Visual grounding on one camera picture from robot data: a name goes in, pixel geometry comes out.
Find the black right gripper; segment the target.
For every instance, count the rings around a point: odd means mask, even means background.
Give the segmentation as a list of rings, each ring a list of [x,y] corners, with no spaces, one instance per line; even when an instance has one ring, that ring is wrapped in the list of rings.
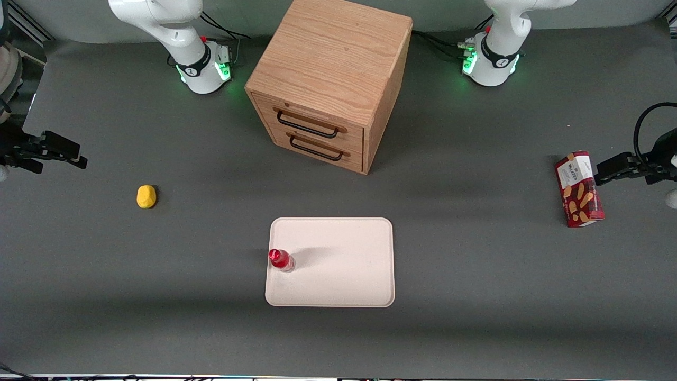
[[[40,144],[47,151],[42,152]],[[79,153],[79,144],[57,133],[44,131],[41,137],[36,137],[24,132],[21,124],[4,122],[1,125],[1,164],[4,169],[19,167],[40,174],[43,164],[36,158],[42,161],[67,162],[85,169],[88,160]]]

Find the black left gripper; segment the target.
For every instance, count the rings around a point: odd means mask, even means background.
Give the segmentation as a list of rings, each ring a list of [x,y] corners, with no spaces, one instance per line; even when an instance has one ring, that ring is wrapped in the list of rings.
[[[676,129],[657,138],[653,149],[641,153],[640,158],[631,152],[622,152],[597,164],[595,184],[604,185],[614,180],[644,177],[647,185],[661,181],[676,182]]]

